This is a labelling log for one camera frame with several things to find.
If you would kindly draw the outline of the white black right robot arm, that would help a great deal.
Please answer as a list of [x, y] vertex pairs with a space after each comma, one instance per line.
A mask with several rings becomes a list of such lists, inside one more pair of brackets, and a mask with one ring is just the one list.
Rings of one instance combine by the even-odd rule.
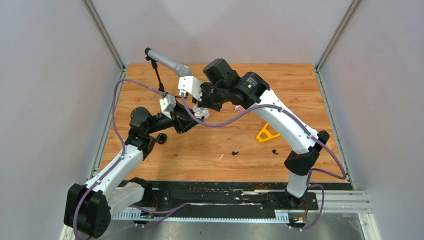
[[201, 84], [200, 103], [203, 106], [219, 111], [227, 102], [239, 105], [266, 121], [291, 146], [292, 150], [284, 161], [289, 170], [285, 201], [292, 209], [301, 207], [306, 201], [310, 171], [329, 140], [329, 134], [300, 120], [255, 72], [239, 76], [223, 58], [213, 60], [202, 72], [208, 79]]

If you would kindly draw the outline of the white gold earbud charging case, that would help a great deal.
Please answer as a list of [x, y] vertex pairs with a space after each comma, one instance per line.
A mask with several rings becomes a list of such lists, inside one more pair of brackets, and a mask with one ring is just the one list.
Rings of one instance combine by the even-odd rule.
[[207, 108], [204, 107], [197, 107], [194, 106], [192, 108], [193, 114], [198, 119], [207, 119], [210, 116], [210, 111]]

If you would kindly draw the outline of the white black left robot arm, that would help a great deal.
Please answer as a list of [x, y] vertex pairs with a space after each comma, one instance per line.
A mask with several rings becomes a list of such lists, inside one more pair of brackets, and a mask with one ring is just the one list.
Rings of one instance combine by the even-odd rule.
[[123, 188], [118, 185], [151, 153], [156, 143], [152, 133], [174, 128], [178, 134], [197, 125], [191, 110], [177, 106], [169, 115], [152, 115], [145, 107], [132, 110], [128, 137], [115, 158], [84, 184], [73, 184], [66, 197], [63, 222], [89, 238], [101, 237], [114, 216], [134, 203], [142, 207], [153, 201], [151, 184], [135, 177]]

